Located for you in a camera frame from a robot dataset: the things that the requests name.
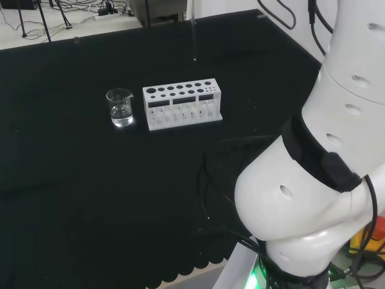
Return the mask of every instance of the wall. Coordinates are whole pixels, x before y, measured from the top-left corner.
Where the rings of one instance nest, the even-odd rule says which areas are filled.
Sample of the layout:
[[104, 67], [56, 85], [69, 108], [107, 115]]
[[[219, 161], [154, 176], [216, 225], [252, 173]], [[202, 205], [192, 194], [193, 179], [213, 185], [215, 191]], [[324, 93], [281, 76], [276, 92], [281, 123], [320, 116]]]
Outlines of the wall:
[[[262, 1], [270, 11], [285, 21], [288, 25], [292, 24], [293, 20], [291, 14], [287, 12], [286, 9], [284, 9], [276, 0]], [[282, 2], [290, 7], [290, 9], [295, 13], [297, 17], [297, 26], [293, 30], [288, 30], [274, 18], [270, 17], [270, 19], [316, 59], [322, 61], [324, 57], [315, 44], [310, 30], [307, 0], [282, 0]], [[264, 12], [257, 0], [194, 0], [194, 5], [196, 18], [251, 9], [260, 9]], [[333, 27], [337, 14], [337, 0], [318, 0], [318, 7], [327, 22]], [[325, 50], [327, 50], [331, 34], [323, 27], [322, 23], [318, 19], [315, 24], [315, 31], [322, 46]]]

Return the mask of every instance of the black cable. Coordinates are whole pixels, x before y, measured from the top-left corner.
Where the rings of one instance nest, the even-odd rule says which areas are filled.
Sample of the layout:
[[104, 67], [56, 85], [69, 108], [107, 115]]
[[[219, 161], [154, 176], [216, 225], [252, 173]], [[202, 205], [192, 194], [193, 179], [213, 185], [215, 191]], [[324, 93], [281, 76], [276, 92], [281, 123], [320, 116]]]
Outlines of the black cable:
[[311, 29], [312, 29], [312, 35], [313, 35], [315, 43], [317, 44], [319, 50], [321, 50], [322, 54], [326, 55], [326, 52], [325, 52], [324, 48], [322, 47], [322, 45], [318, 41], [317, 35], [315, 34], [314, 23], [311, 23], [310, 26], [311, 26]]
[[322, 54], [325, 55], [325, 50], [318, 41], [317, 35], [315, 34], [314, 30], [314, 23], [315, 23], [315, 14], [316, 14], [316, 7], [317, 7], [317, 1], [316, 0], [308, 0], [307, 2], [307, 11], [309, 12], [309, 23], [310, 27], [312, 29], [312, 35], [314, 38], [315, 43], [317, 44], [319, 50], [321, 50]]
[[[56, 27], [59, 27], [59, 26], [62, 26], [62, 25], [64, 25], [64, 23], [62, 23], [62, 24], [59, 24], [59, 25], [57, 25], [57, 26], [53, 26], [53, 27], [50, 27], [50, 28], [56, 28]], [[31, 33], [31, 32], [33, 32], [33, 31], [40, 31], [41, 29], [33, 29], [33, 30], [30, 30], [30, 31], [28, 31], [27, 33], [26, 33], [26, 35], [28, 35], [29, 33]], [[35, 37], [35, 38], [24, 38], [24, 39], [27, 39], [27, 40], [35, 40], [35, 39], [38, 39], [38, 38], [41, 38], [41, 37], [43, 37], [44, 35], [39, 35], [39, 36], [37, 36], [37, 37]]]
[[[9, 23], [5, 20], [5, 15], [4, 15], [4, 13], [2, 12], [1, 9], [0, 9], [0, 12], [1, 12], [1, 14], [2, 14], [2, 16], [3, 16], [3, 18], [4, 18], [4, 22], [5, 22], [7, 25], [11, 26], [11, 28], [12, 28], [13, 31], [18, 30], [18, 29], [22, 26], [21, 24], [19, 24], [16, 28], [13, 28], [13, 26], [12, 26], [11, 24], [9, 24]], [[41, 25], [43, 25], [43, 23], [41, 23], [41, 22], [36, 22], [36, 21], [23, 21], [23, 23], [34, 23], [34, 24], [41, 24]]]
[[[217, 146], [221, 145], [221, 144], [231, 145], [233, 143], [234, 145], [232, 146], [232, 148], [229, 152], [234, 152], [237, 150], [237, 148], [236, 148], [237, 144], [238, 145], [242, 144], [242, 149], [244, 149], [250, 145], [256, 145], [256, 146], [261, 147], [263, 145], [271, 143], [275, 138], [277, 138], [277, 135], [261, 135], [261, 136], [252, 136], [252, 137], [242, 137], [242, 138], [228, 138], [228, 139], [219, 141], [216, 145]], [[197, 172], [197, 176], [196, 176], [196, 189], [197, 189], [197, 193], [198, 193], [199, 197], [200, 197], [200, 178], [202, 176], [202, 173], [204, 173], [208, 179], [208, 182], [204, 187], [203, 194], [199, 198], [201, 200], [200, 205], [202, 206], [203, 211], [205, 212], [206, 215], [207, 215], [207, 196], [208, 196], [208, 189], [209, 189], [210, 185], [213, 187], [213, 189], [217, 193], [221, 194], [223, 196], [223, 198], [225, 198], [235, 208], [234, 202], [232, 200], [230, 200], [229, 197], [227, 197], [226, 194], [224, 194], [222, 190], [218, 189], [218, 186], [215, 184], [214, 179], [215, 179], [216, 175], [219, 173], [219, 169], [217, 169], [213, 173], [210, 173], [210, 171], [208, 169], [208, 163], [209, 163], [208, 152], [210, 150], [211, 149], [204, 151], [204, 153], [202, 155], [202, 160], [201, 160], [198, 172]], [[241, 173], [240, 170], [241, 170], [242, 166], [244, 166], [244, 161], [245, 160], [242, 160], [240, 162], [239, 171], [237, 171], [237, 174]]]
[[2, 12], [2, 9], [0, 9], [0, 12], [1, 12], [1, 14], [2, 14], [2, 17], [4, 18], [5, 24], [7, 24], [8, 26], [10, 26], [10, 27], [13, 29], [13, 31], [16, 31], [16, 30], [18, 29], [18, 27], [17, 27], [16, 29], [13, 28], [13, 26], [10, 25], [10, 24], [7, 22], [7, 20], [5, 19], [5, 15], [4, 15], [4, 13]]
[[385, 248], [385, 241], [383, 244], [375, 251], [376, 253], [381, 253], [381, 251]]
[[[359, 251], [360, 249], [350, 247], [349, 250], [351, 250], [351, 251]], [[379, 255], [379, 256], [381, 256], [381, 255], [385, 255], [385, 252], [376, 252], [376, 251], [365, 250], [365, 254], [367, 254], [367, 255], [373, 255], [373, 256], [374, 256], [374, 255]]]
[[243, 242], [249, 244], [250, 246], [252, 246], [254, 249], [255, 249], [255, 252], [258, 253], [259, 255], [262, 255], [262, 256], [267, 256], [266, 254], [264, 254], [261, 250], [261, 248], [259, 247], [259, 245], [257, 243], [255, 243], [252, 239], [250, 238], [247, 238], [245, 236], [243, 236], [242, 234], [236, 232], [236, 231], [233, 231], [233, 230], [230, 230], [230, 229], [227, 229], [227, 228], [224, 228], [223, 231], [229, 235], [232, 235], [234, 236], [235, 238], [237, 238], [238, 240], [242, 240]]
[[321, 21], [321, 23], [325, 26], [325, 28], [330, 32], [330, 33], [333, 33], [333, 29], [332, 27], [329, 25], [329, 23], [327, 23], [327, 21], [325, 20], [325, 18], [322, 16], [320, 10], [318, 9], [318, 5], [316, 4], [316, 8], [315, 8], [315, 13], [319, 19], [319, 21]]
[[367, 245], [369, 244], [369, 242], [373, 236], [373, 233], [375, 230], [375, 225], [377, 223], [377, 216], [378, 216], [377, 197], [375, 195], [374, 186], [373, 186], [372, 180], [370, 179], [369, 175], [365, 176], [365, 181], [369, 187], [369, 192], [370, 192], [371, 198], [372, 198], [373, 216], [372, 216], [372, 222], [371, 222], [371, 227], [370, 227], [369, 232], [368, 232], [368, 236], [366, 237], [365, 241], [361, 244], [360, 249], [357, 252], [357, 256], [354, 259], [353, 265], [352, 265], [353, 275], [356, 278], [356, 281], [357, 281], [360, 289], [364, 289], [364, 288], [363, 288], [362, 282], [360, 280], [360, 277], [358, 276], [357, 267], [358, 267], [359, 262], [360, 262], [363, 254], [365, 252], [365, 248], [367, 247]]
[[293, 30], [294, 27], [296, 26], [297, 24], [297, 18], [295, 17], [295, 14], [294, 12], [288, 7], [286, 6], [284, 3], [282, 3], [281, 0], [277, 0], [277, 2], [283, 7], [285, 8], [288, 12], [290, 12], [291, 16], [293, 17], [293, 25], [292, 26], [289, 26], [288, 24], [286, 24], [284, 21], [282, 21], [278, 16], [276, 16], [273, 12], [271, 12], [269, 9], [267, 9], [267, 7], [262, 3], [262, 0], [258, 0], [258, 3], [259, 5], [267, 12], [269, 13], [275, 20], [277, 20], [279, 23], [281, 23], [283, 26], [285, 26], [287, 29], [289, 30]]

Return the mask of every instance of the glass beaker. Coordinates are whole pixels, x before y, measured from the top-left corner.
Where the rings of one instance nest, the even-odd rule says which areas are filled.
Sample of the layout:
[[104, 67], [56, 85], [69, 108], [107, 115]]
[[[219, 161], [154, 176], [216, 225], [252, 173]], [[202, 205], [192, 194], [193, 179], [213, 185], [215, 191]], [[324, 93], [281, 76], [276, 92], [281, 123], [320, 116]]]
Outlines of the glass beaker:
[[118, 127], [130, 125], [134, 120], [131, 107], [133, 94], [127, 89], [111, 89], [106, 97], [112, 123]]

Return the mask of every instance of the water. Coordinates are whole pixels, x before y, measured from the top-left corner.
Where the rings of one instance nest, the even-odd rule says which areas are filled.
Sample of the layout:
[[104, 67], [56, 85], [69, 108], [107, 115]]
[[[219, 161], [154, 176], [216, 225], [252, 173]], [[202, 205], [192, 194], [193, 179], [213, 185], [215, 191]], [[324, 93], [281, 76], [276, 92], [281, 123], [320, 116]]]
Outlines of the water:
[[111, 110], [111, 120], [116, 126], [127, 126], [134, 120], [132, 116], [132, 109], [130, 105], [117, 105]]

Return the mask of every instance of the black table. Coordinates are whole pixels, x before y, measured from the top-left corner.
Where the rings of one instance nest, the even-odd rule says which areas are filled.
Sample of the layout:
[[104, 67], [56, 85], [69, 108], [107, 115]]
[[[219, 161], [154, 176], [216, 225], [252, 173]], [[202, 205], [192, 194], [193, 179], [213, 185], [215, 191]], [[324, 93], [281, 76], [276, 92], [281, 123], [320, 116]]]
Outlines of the black table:
[[[0, 52], [0, 288], [155, 288], [230, 256], [233, 239], [192, 234], [245, 232], [219, 194], [203, 214], [202, 152], [279, 134], [320, 67], [258, 15], [199, 19], [196, 63], [189, 22]], [[222, 122], [148, 131], [142, 87], [206, 78], [222, 90]], [[135, 96], [126, 129], [106, 110], [114, 87]]]

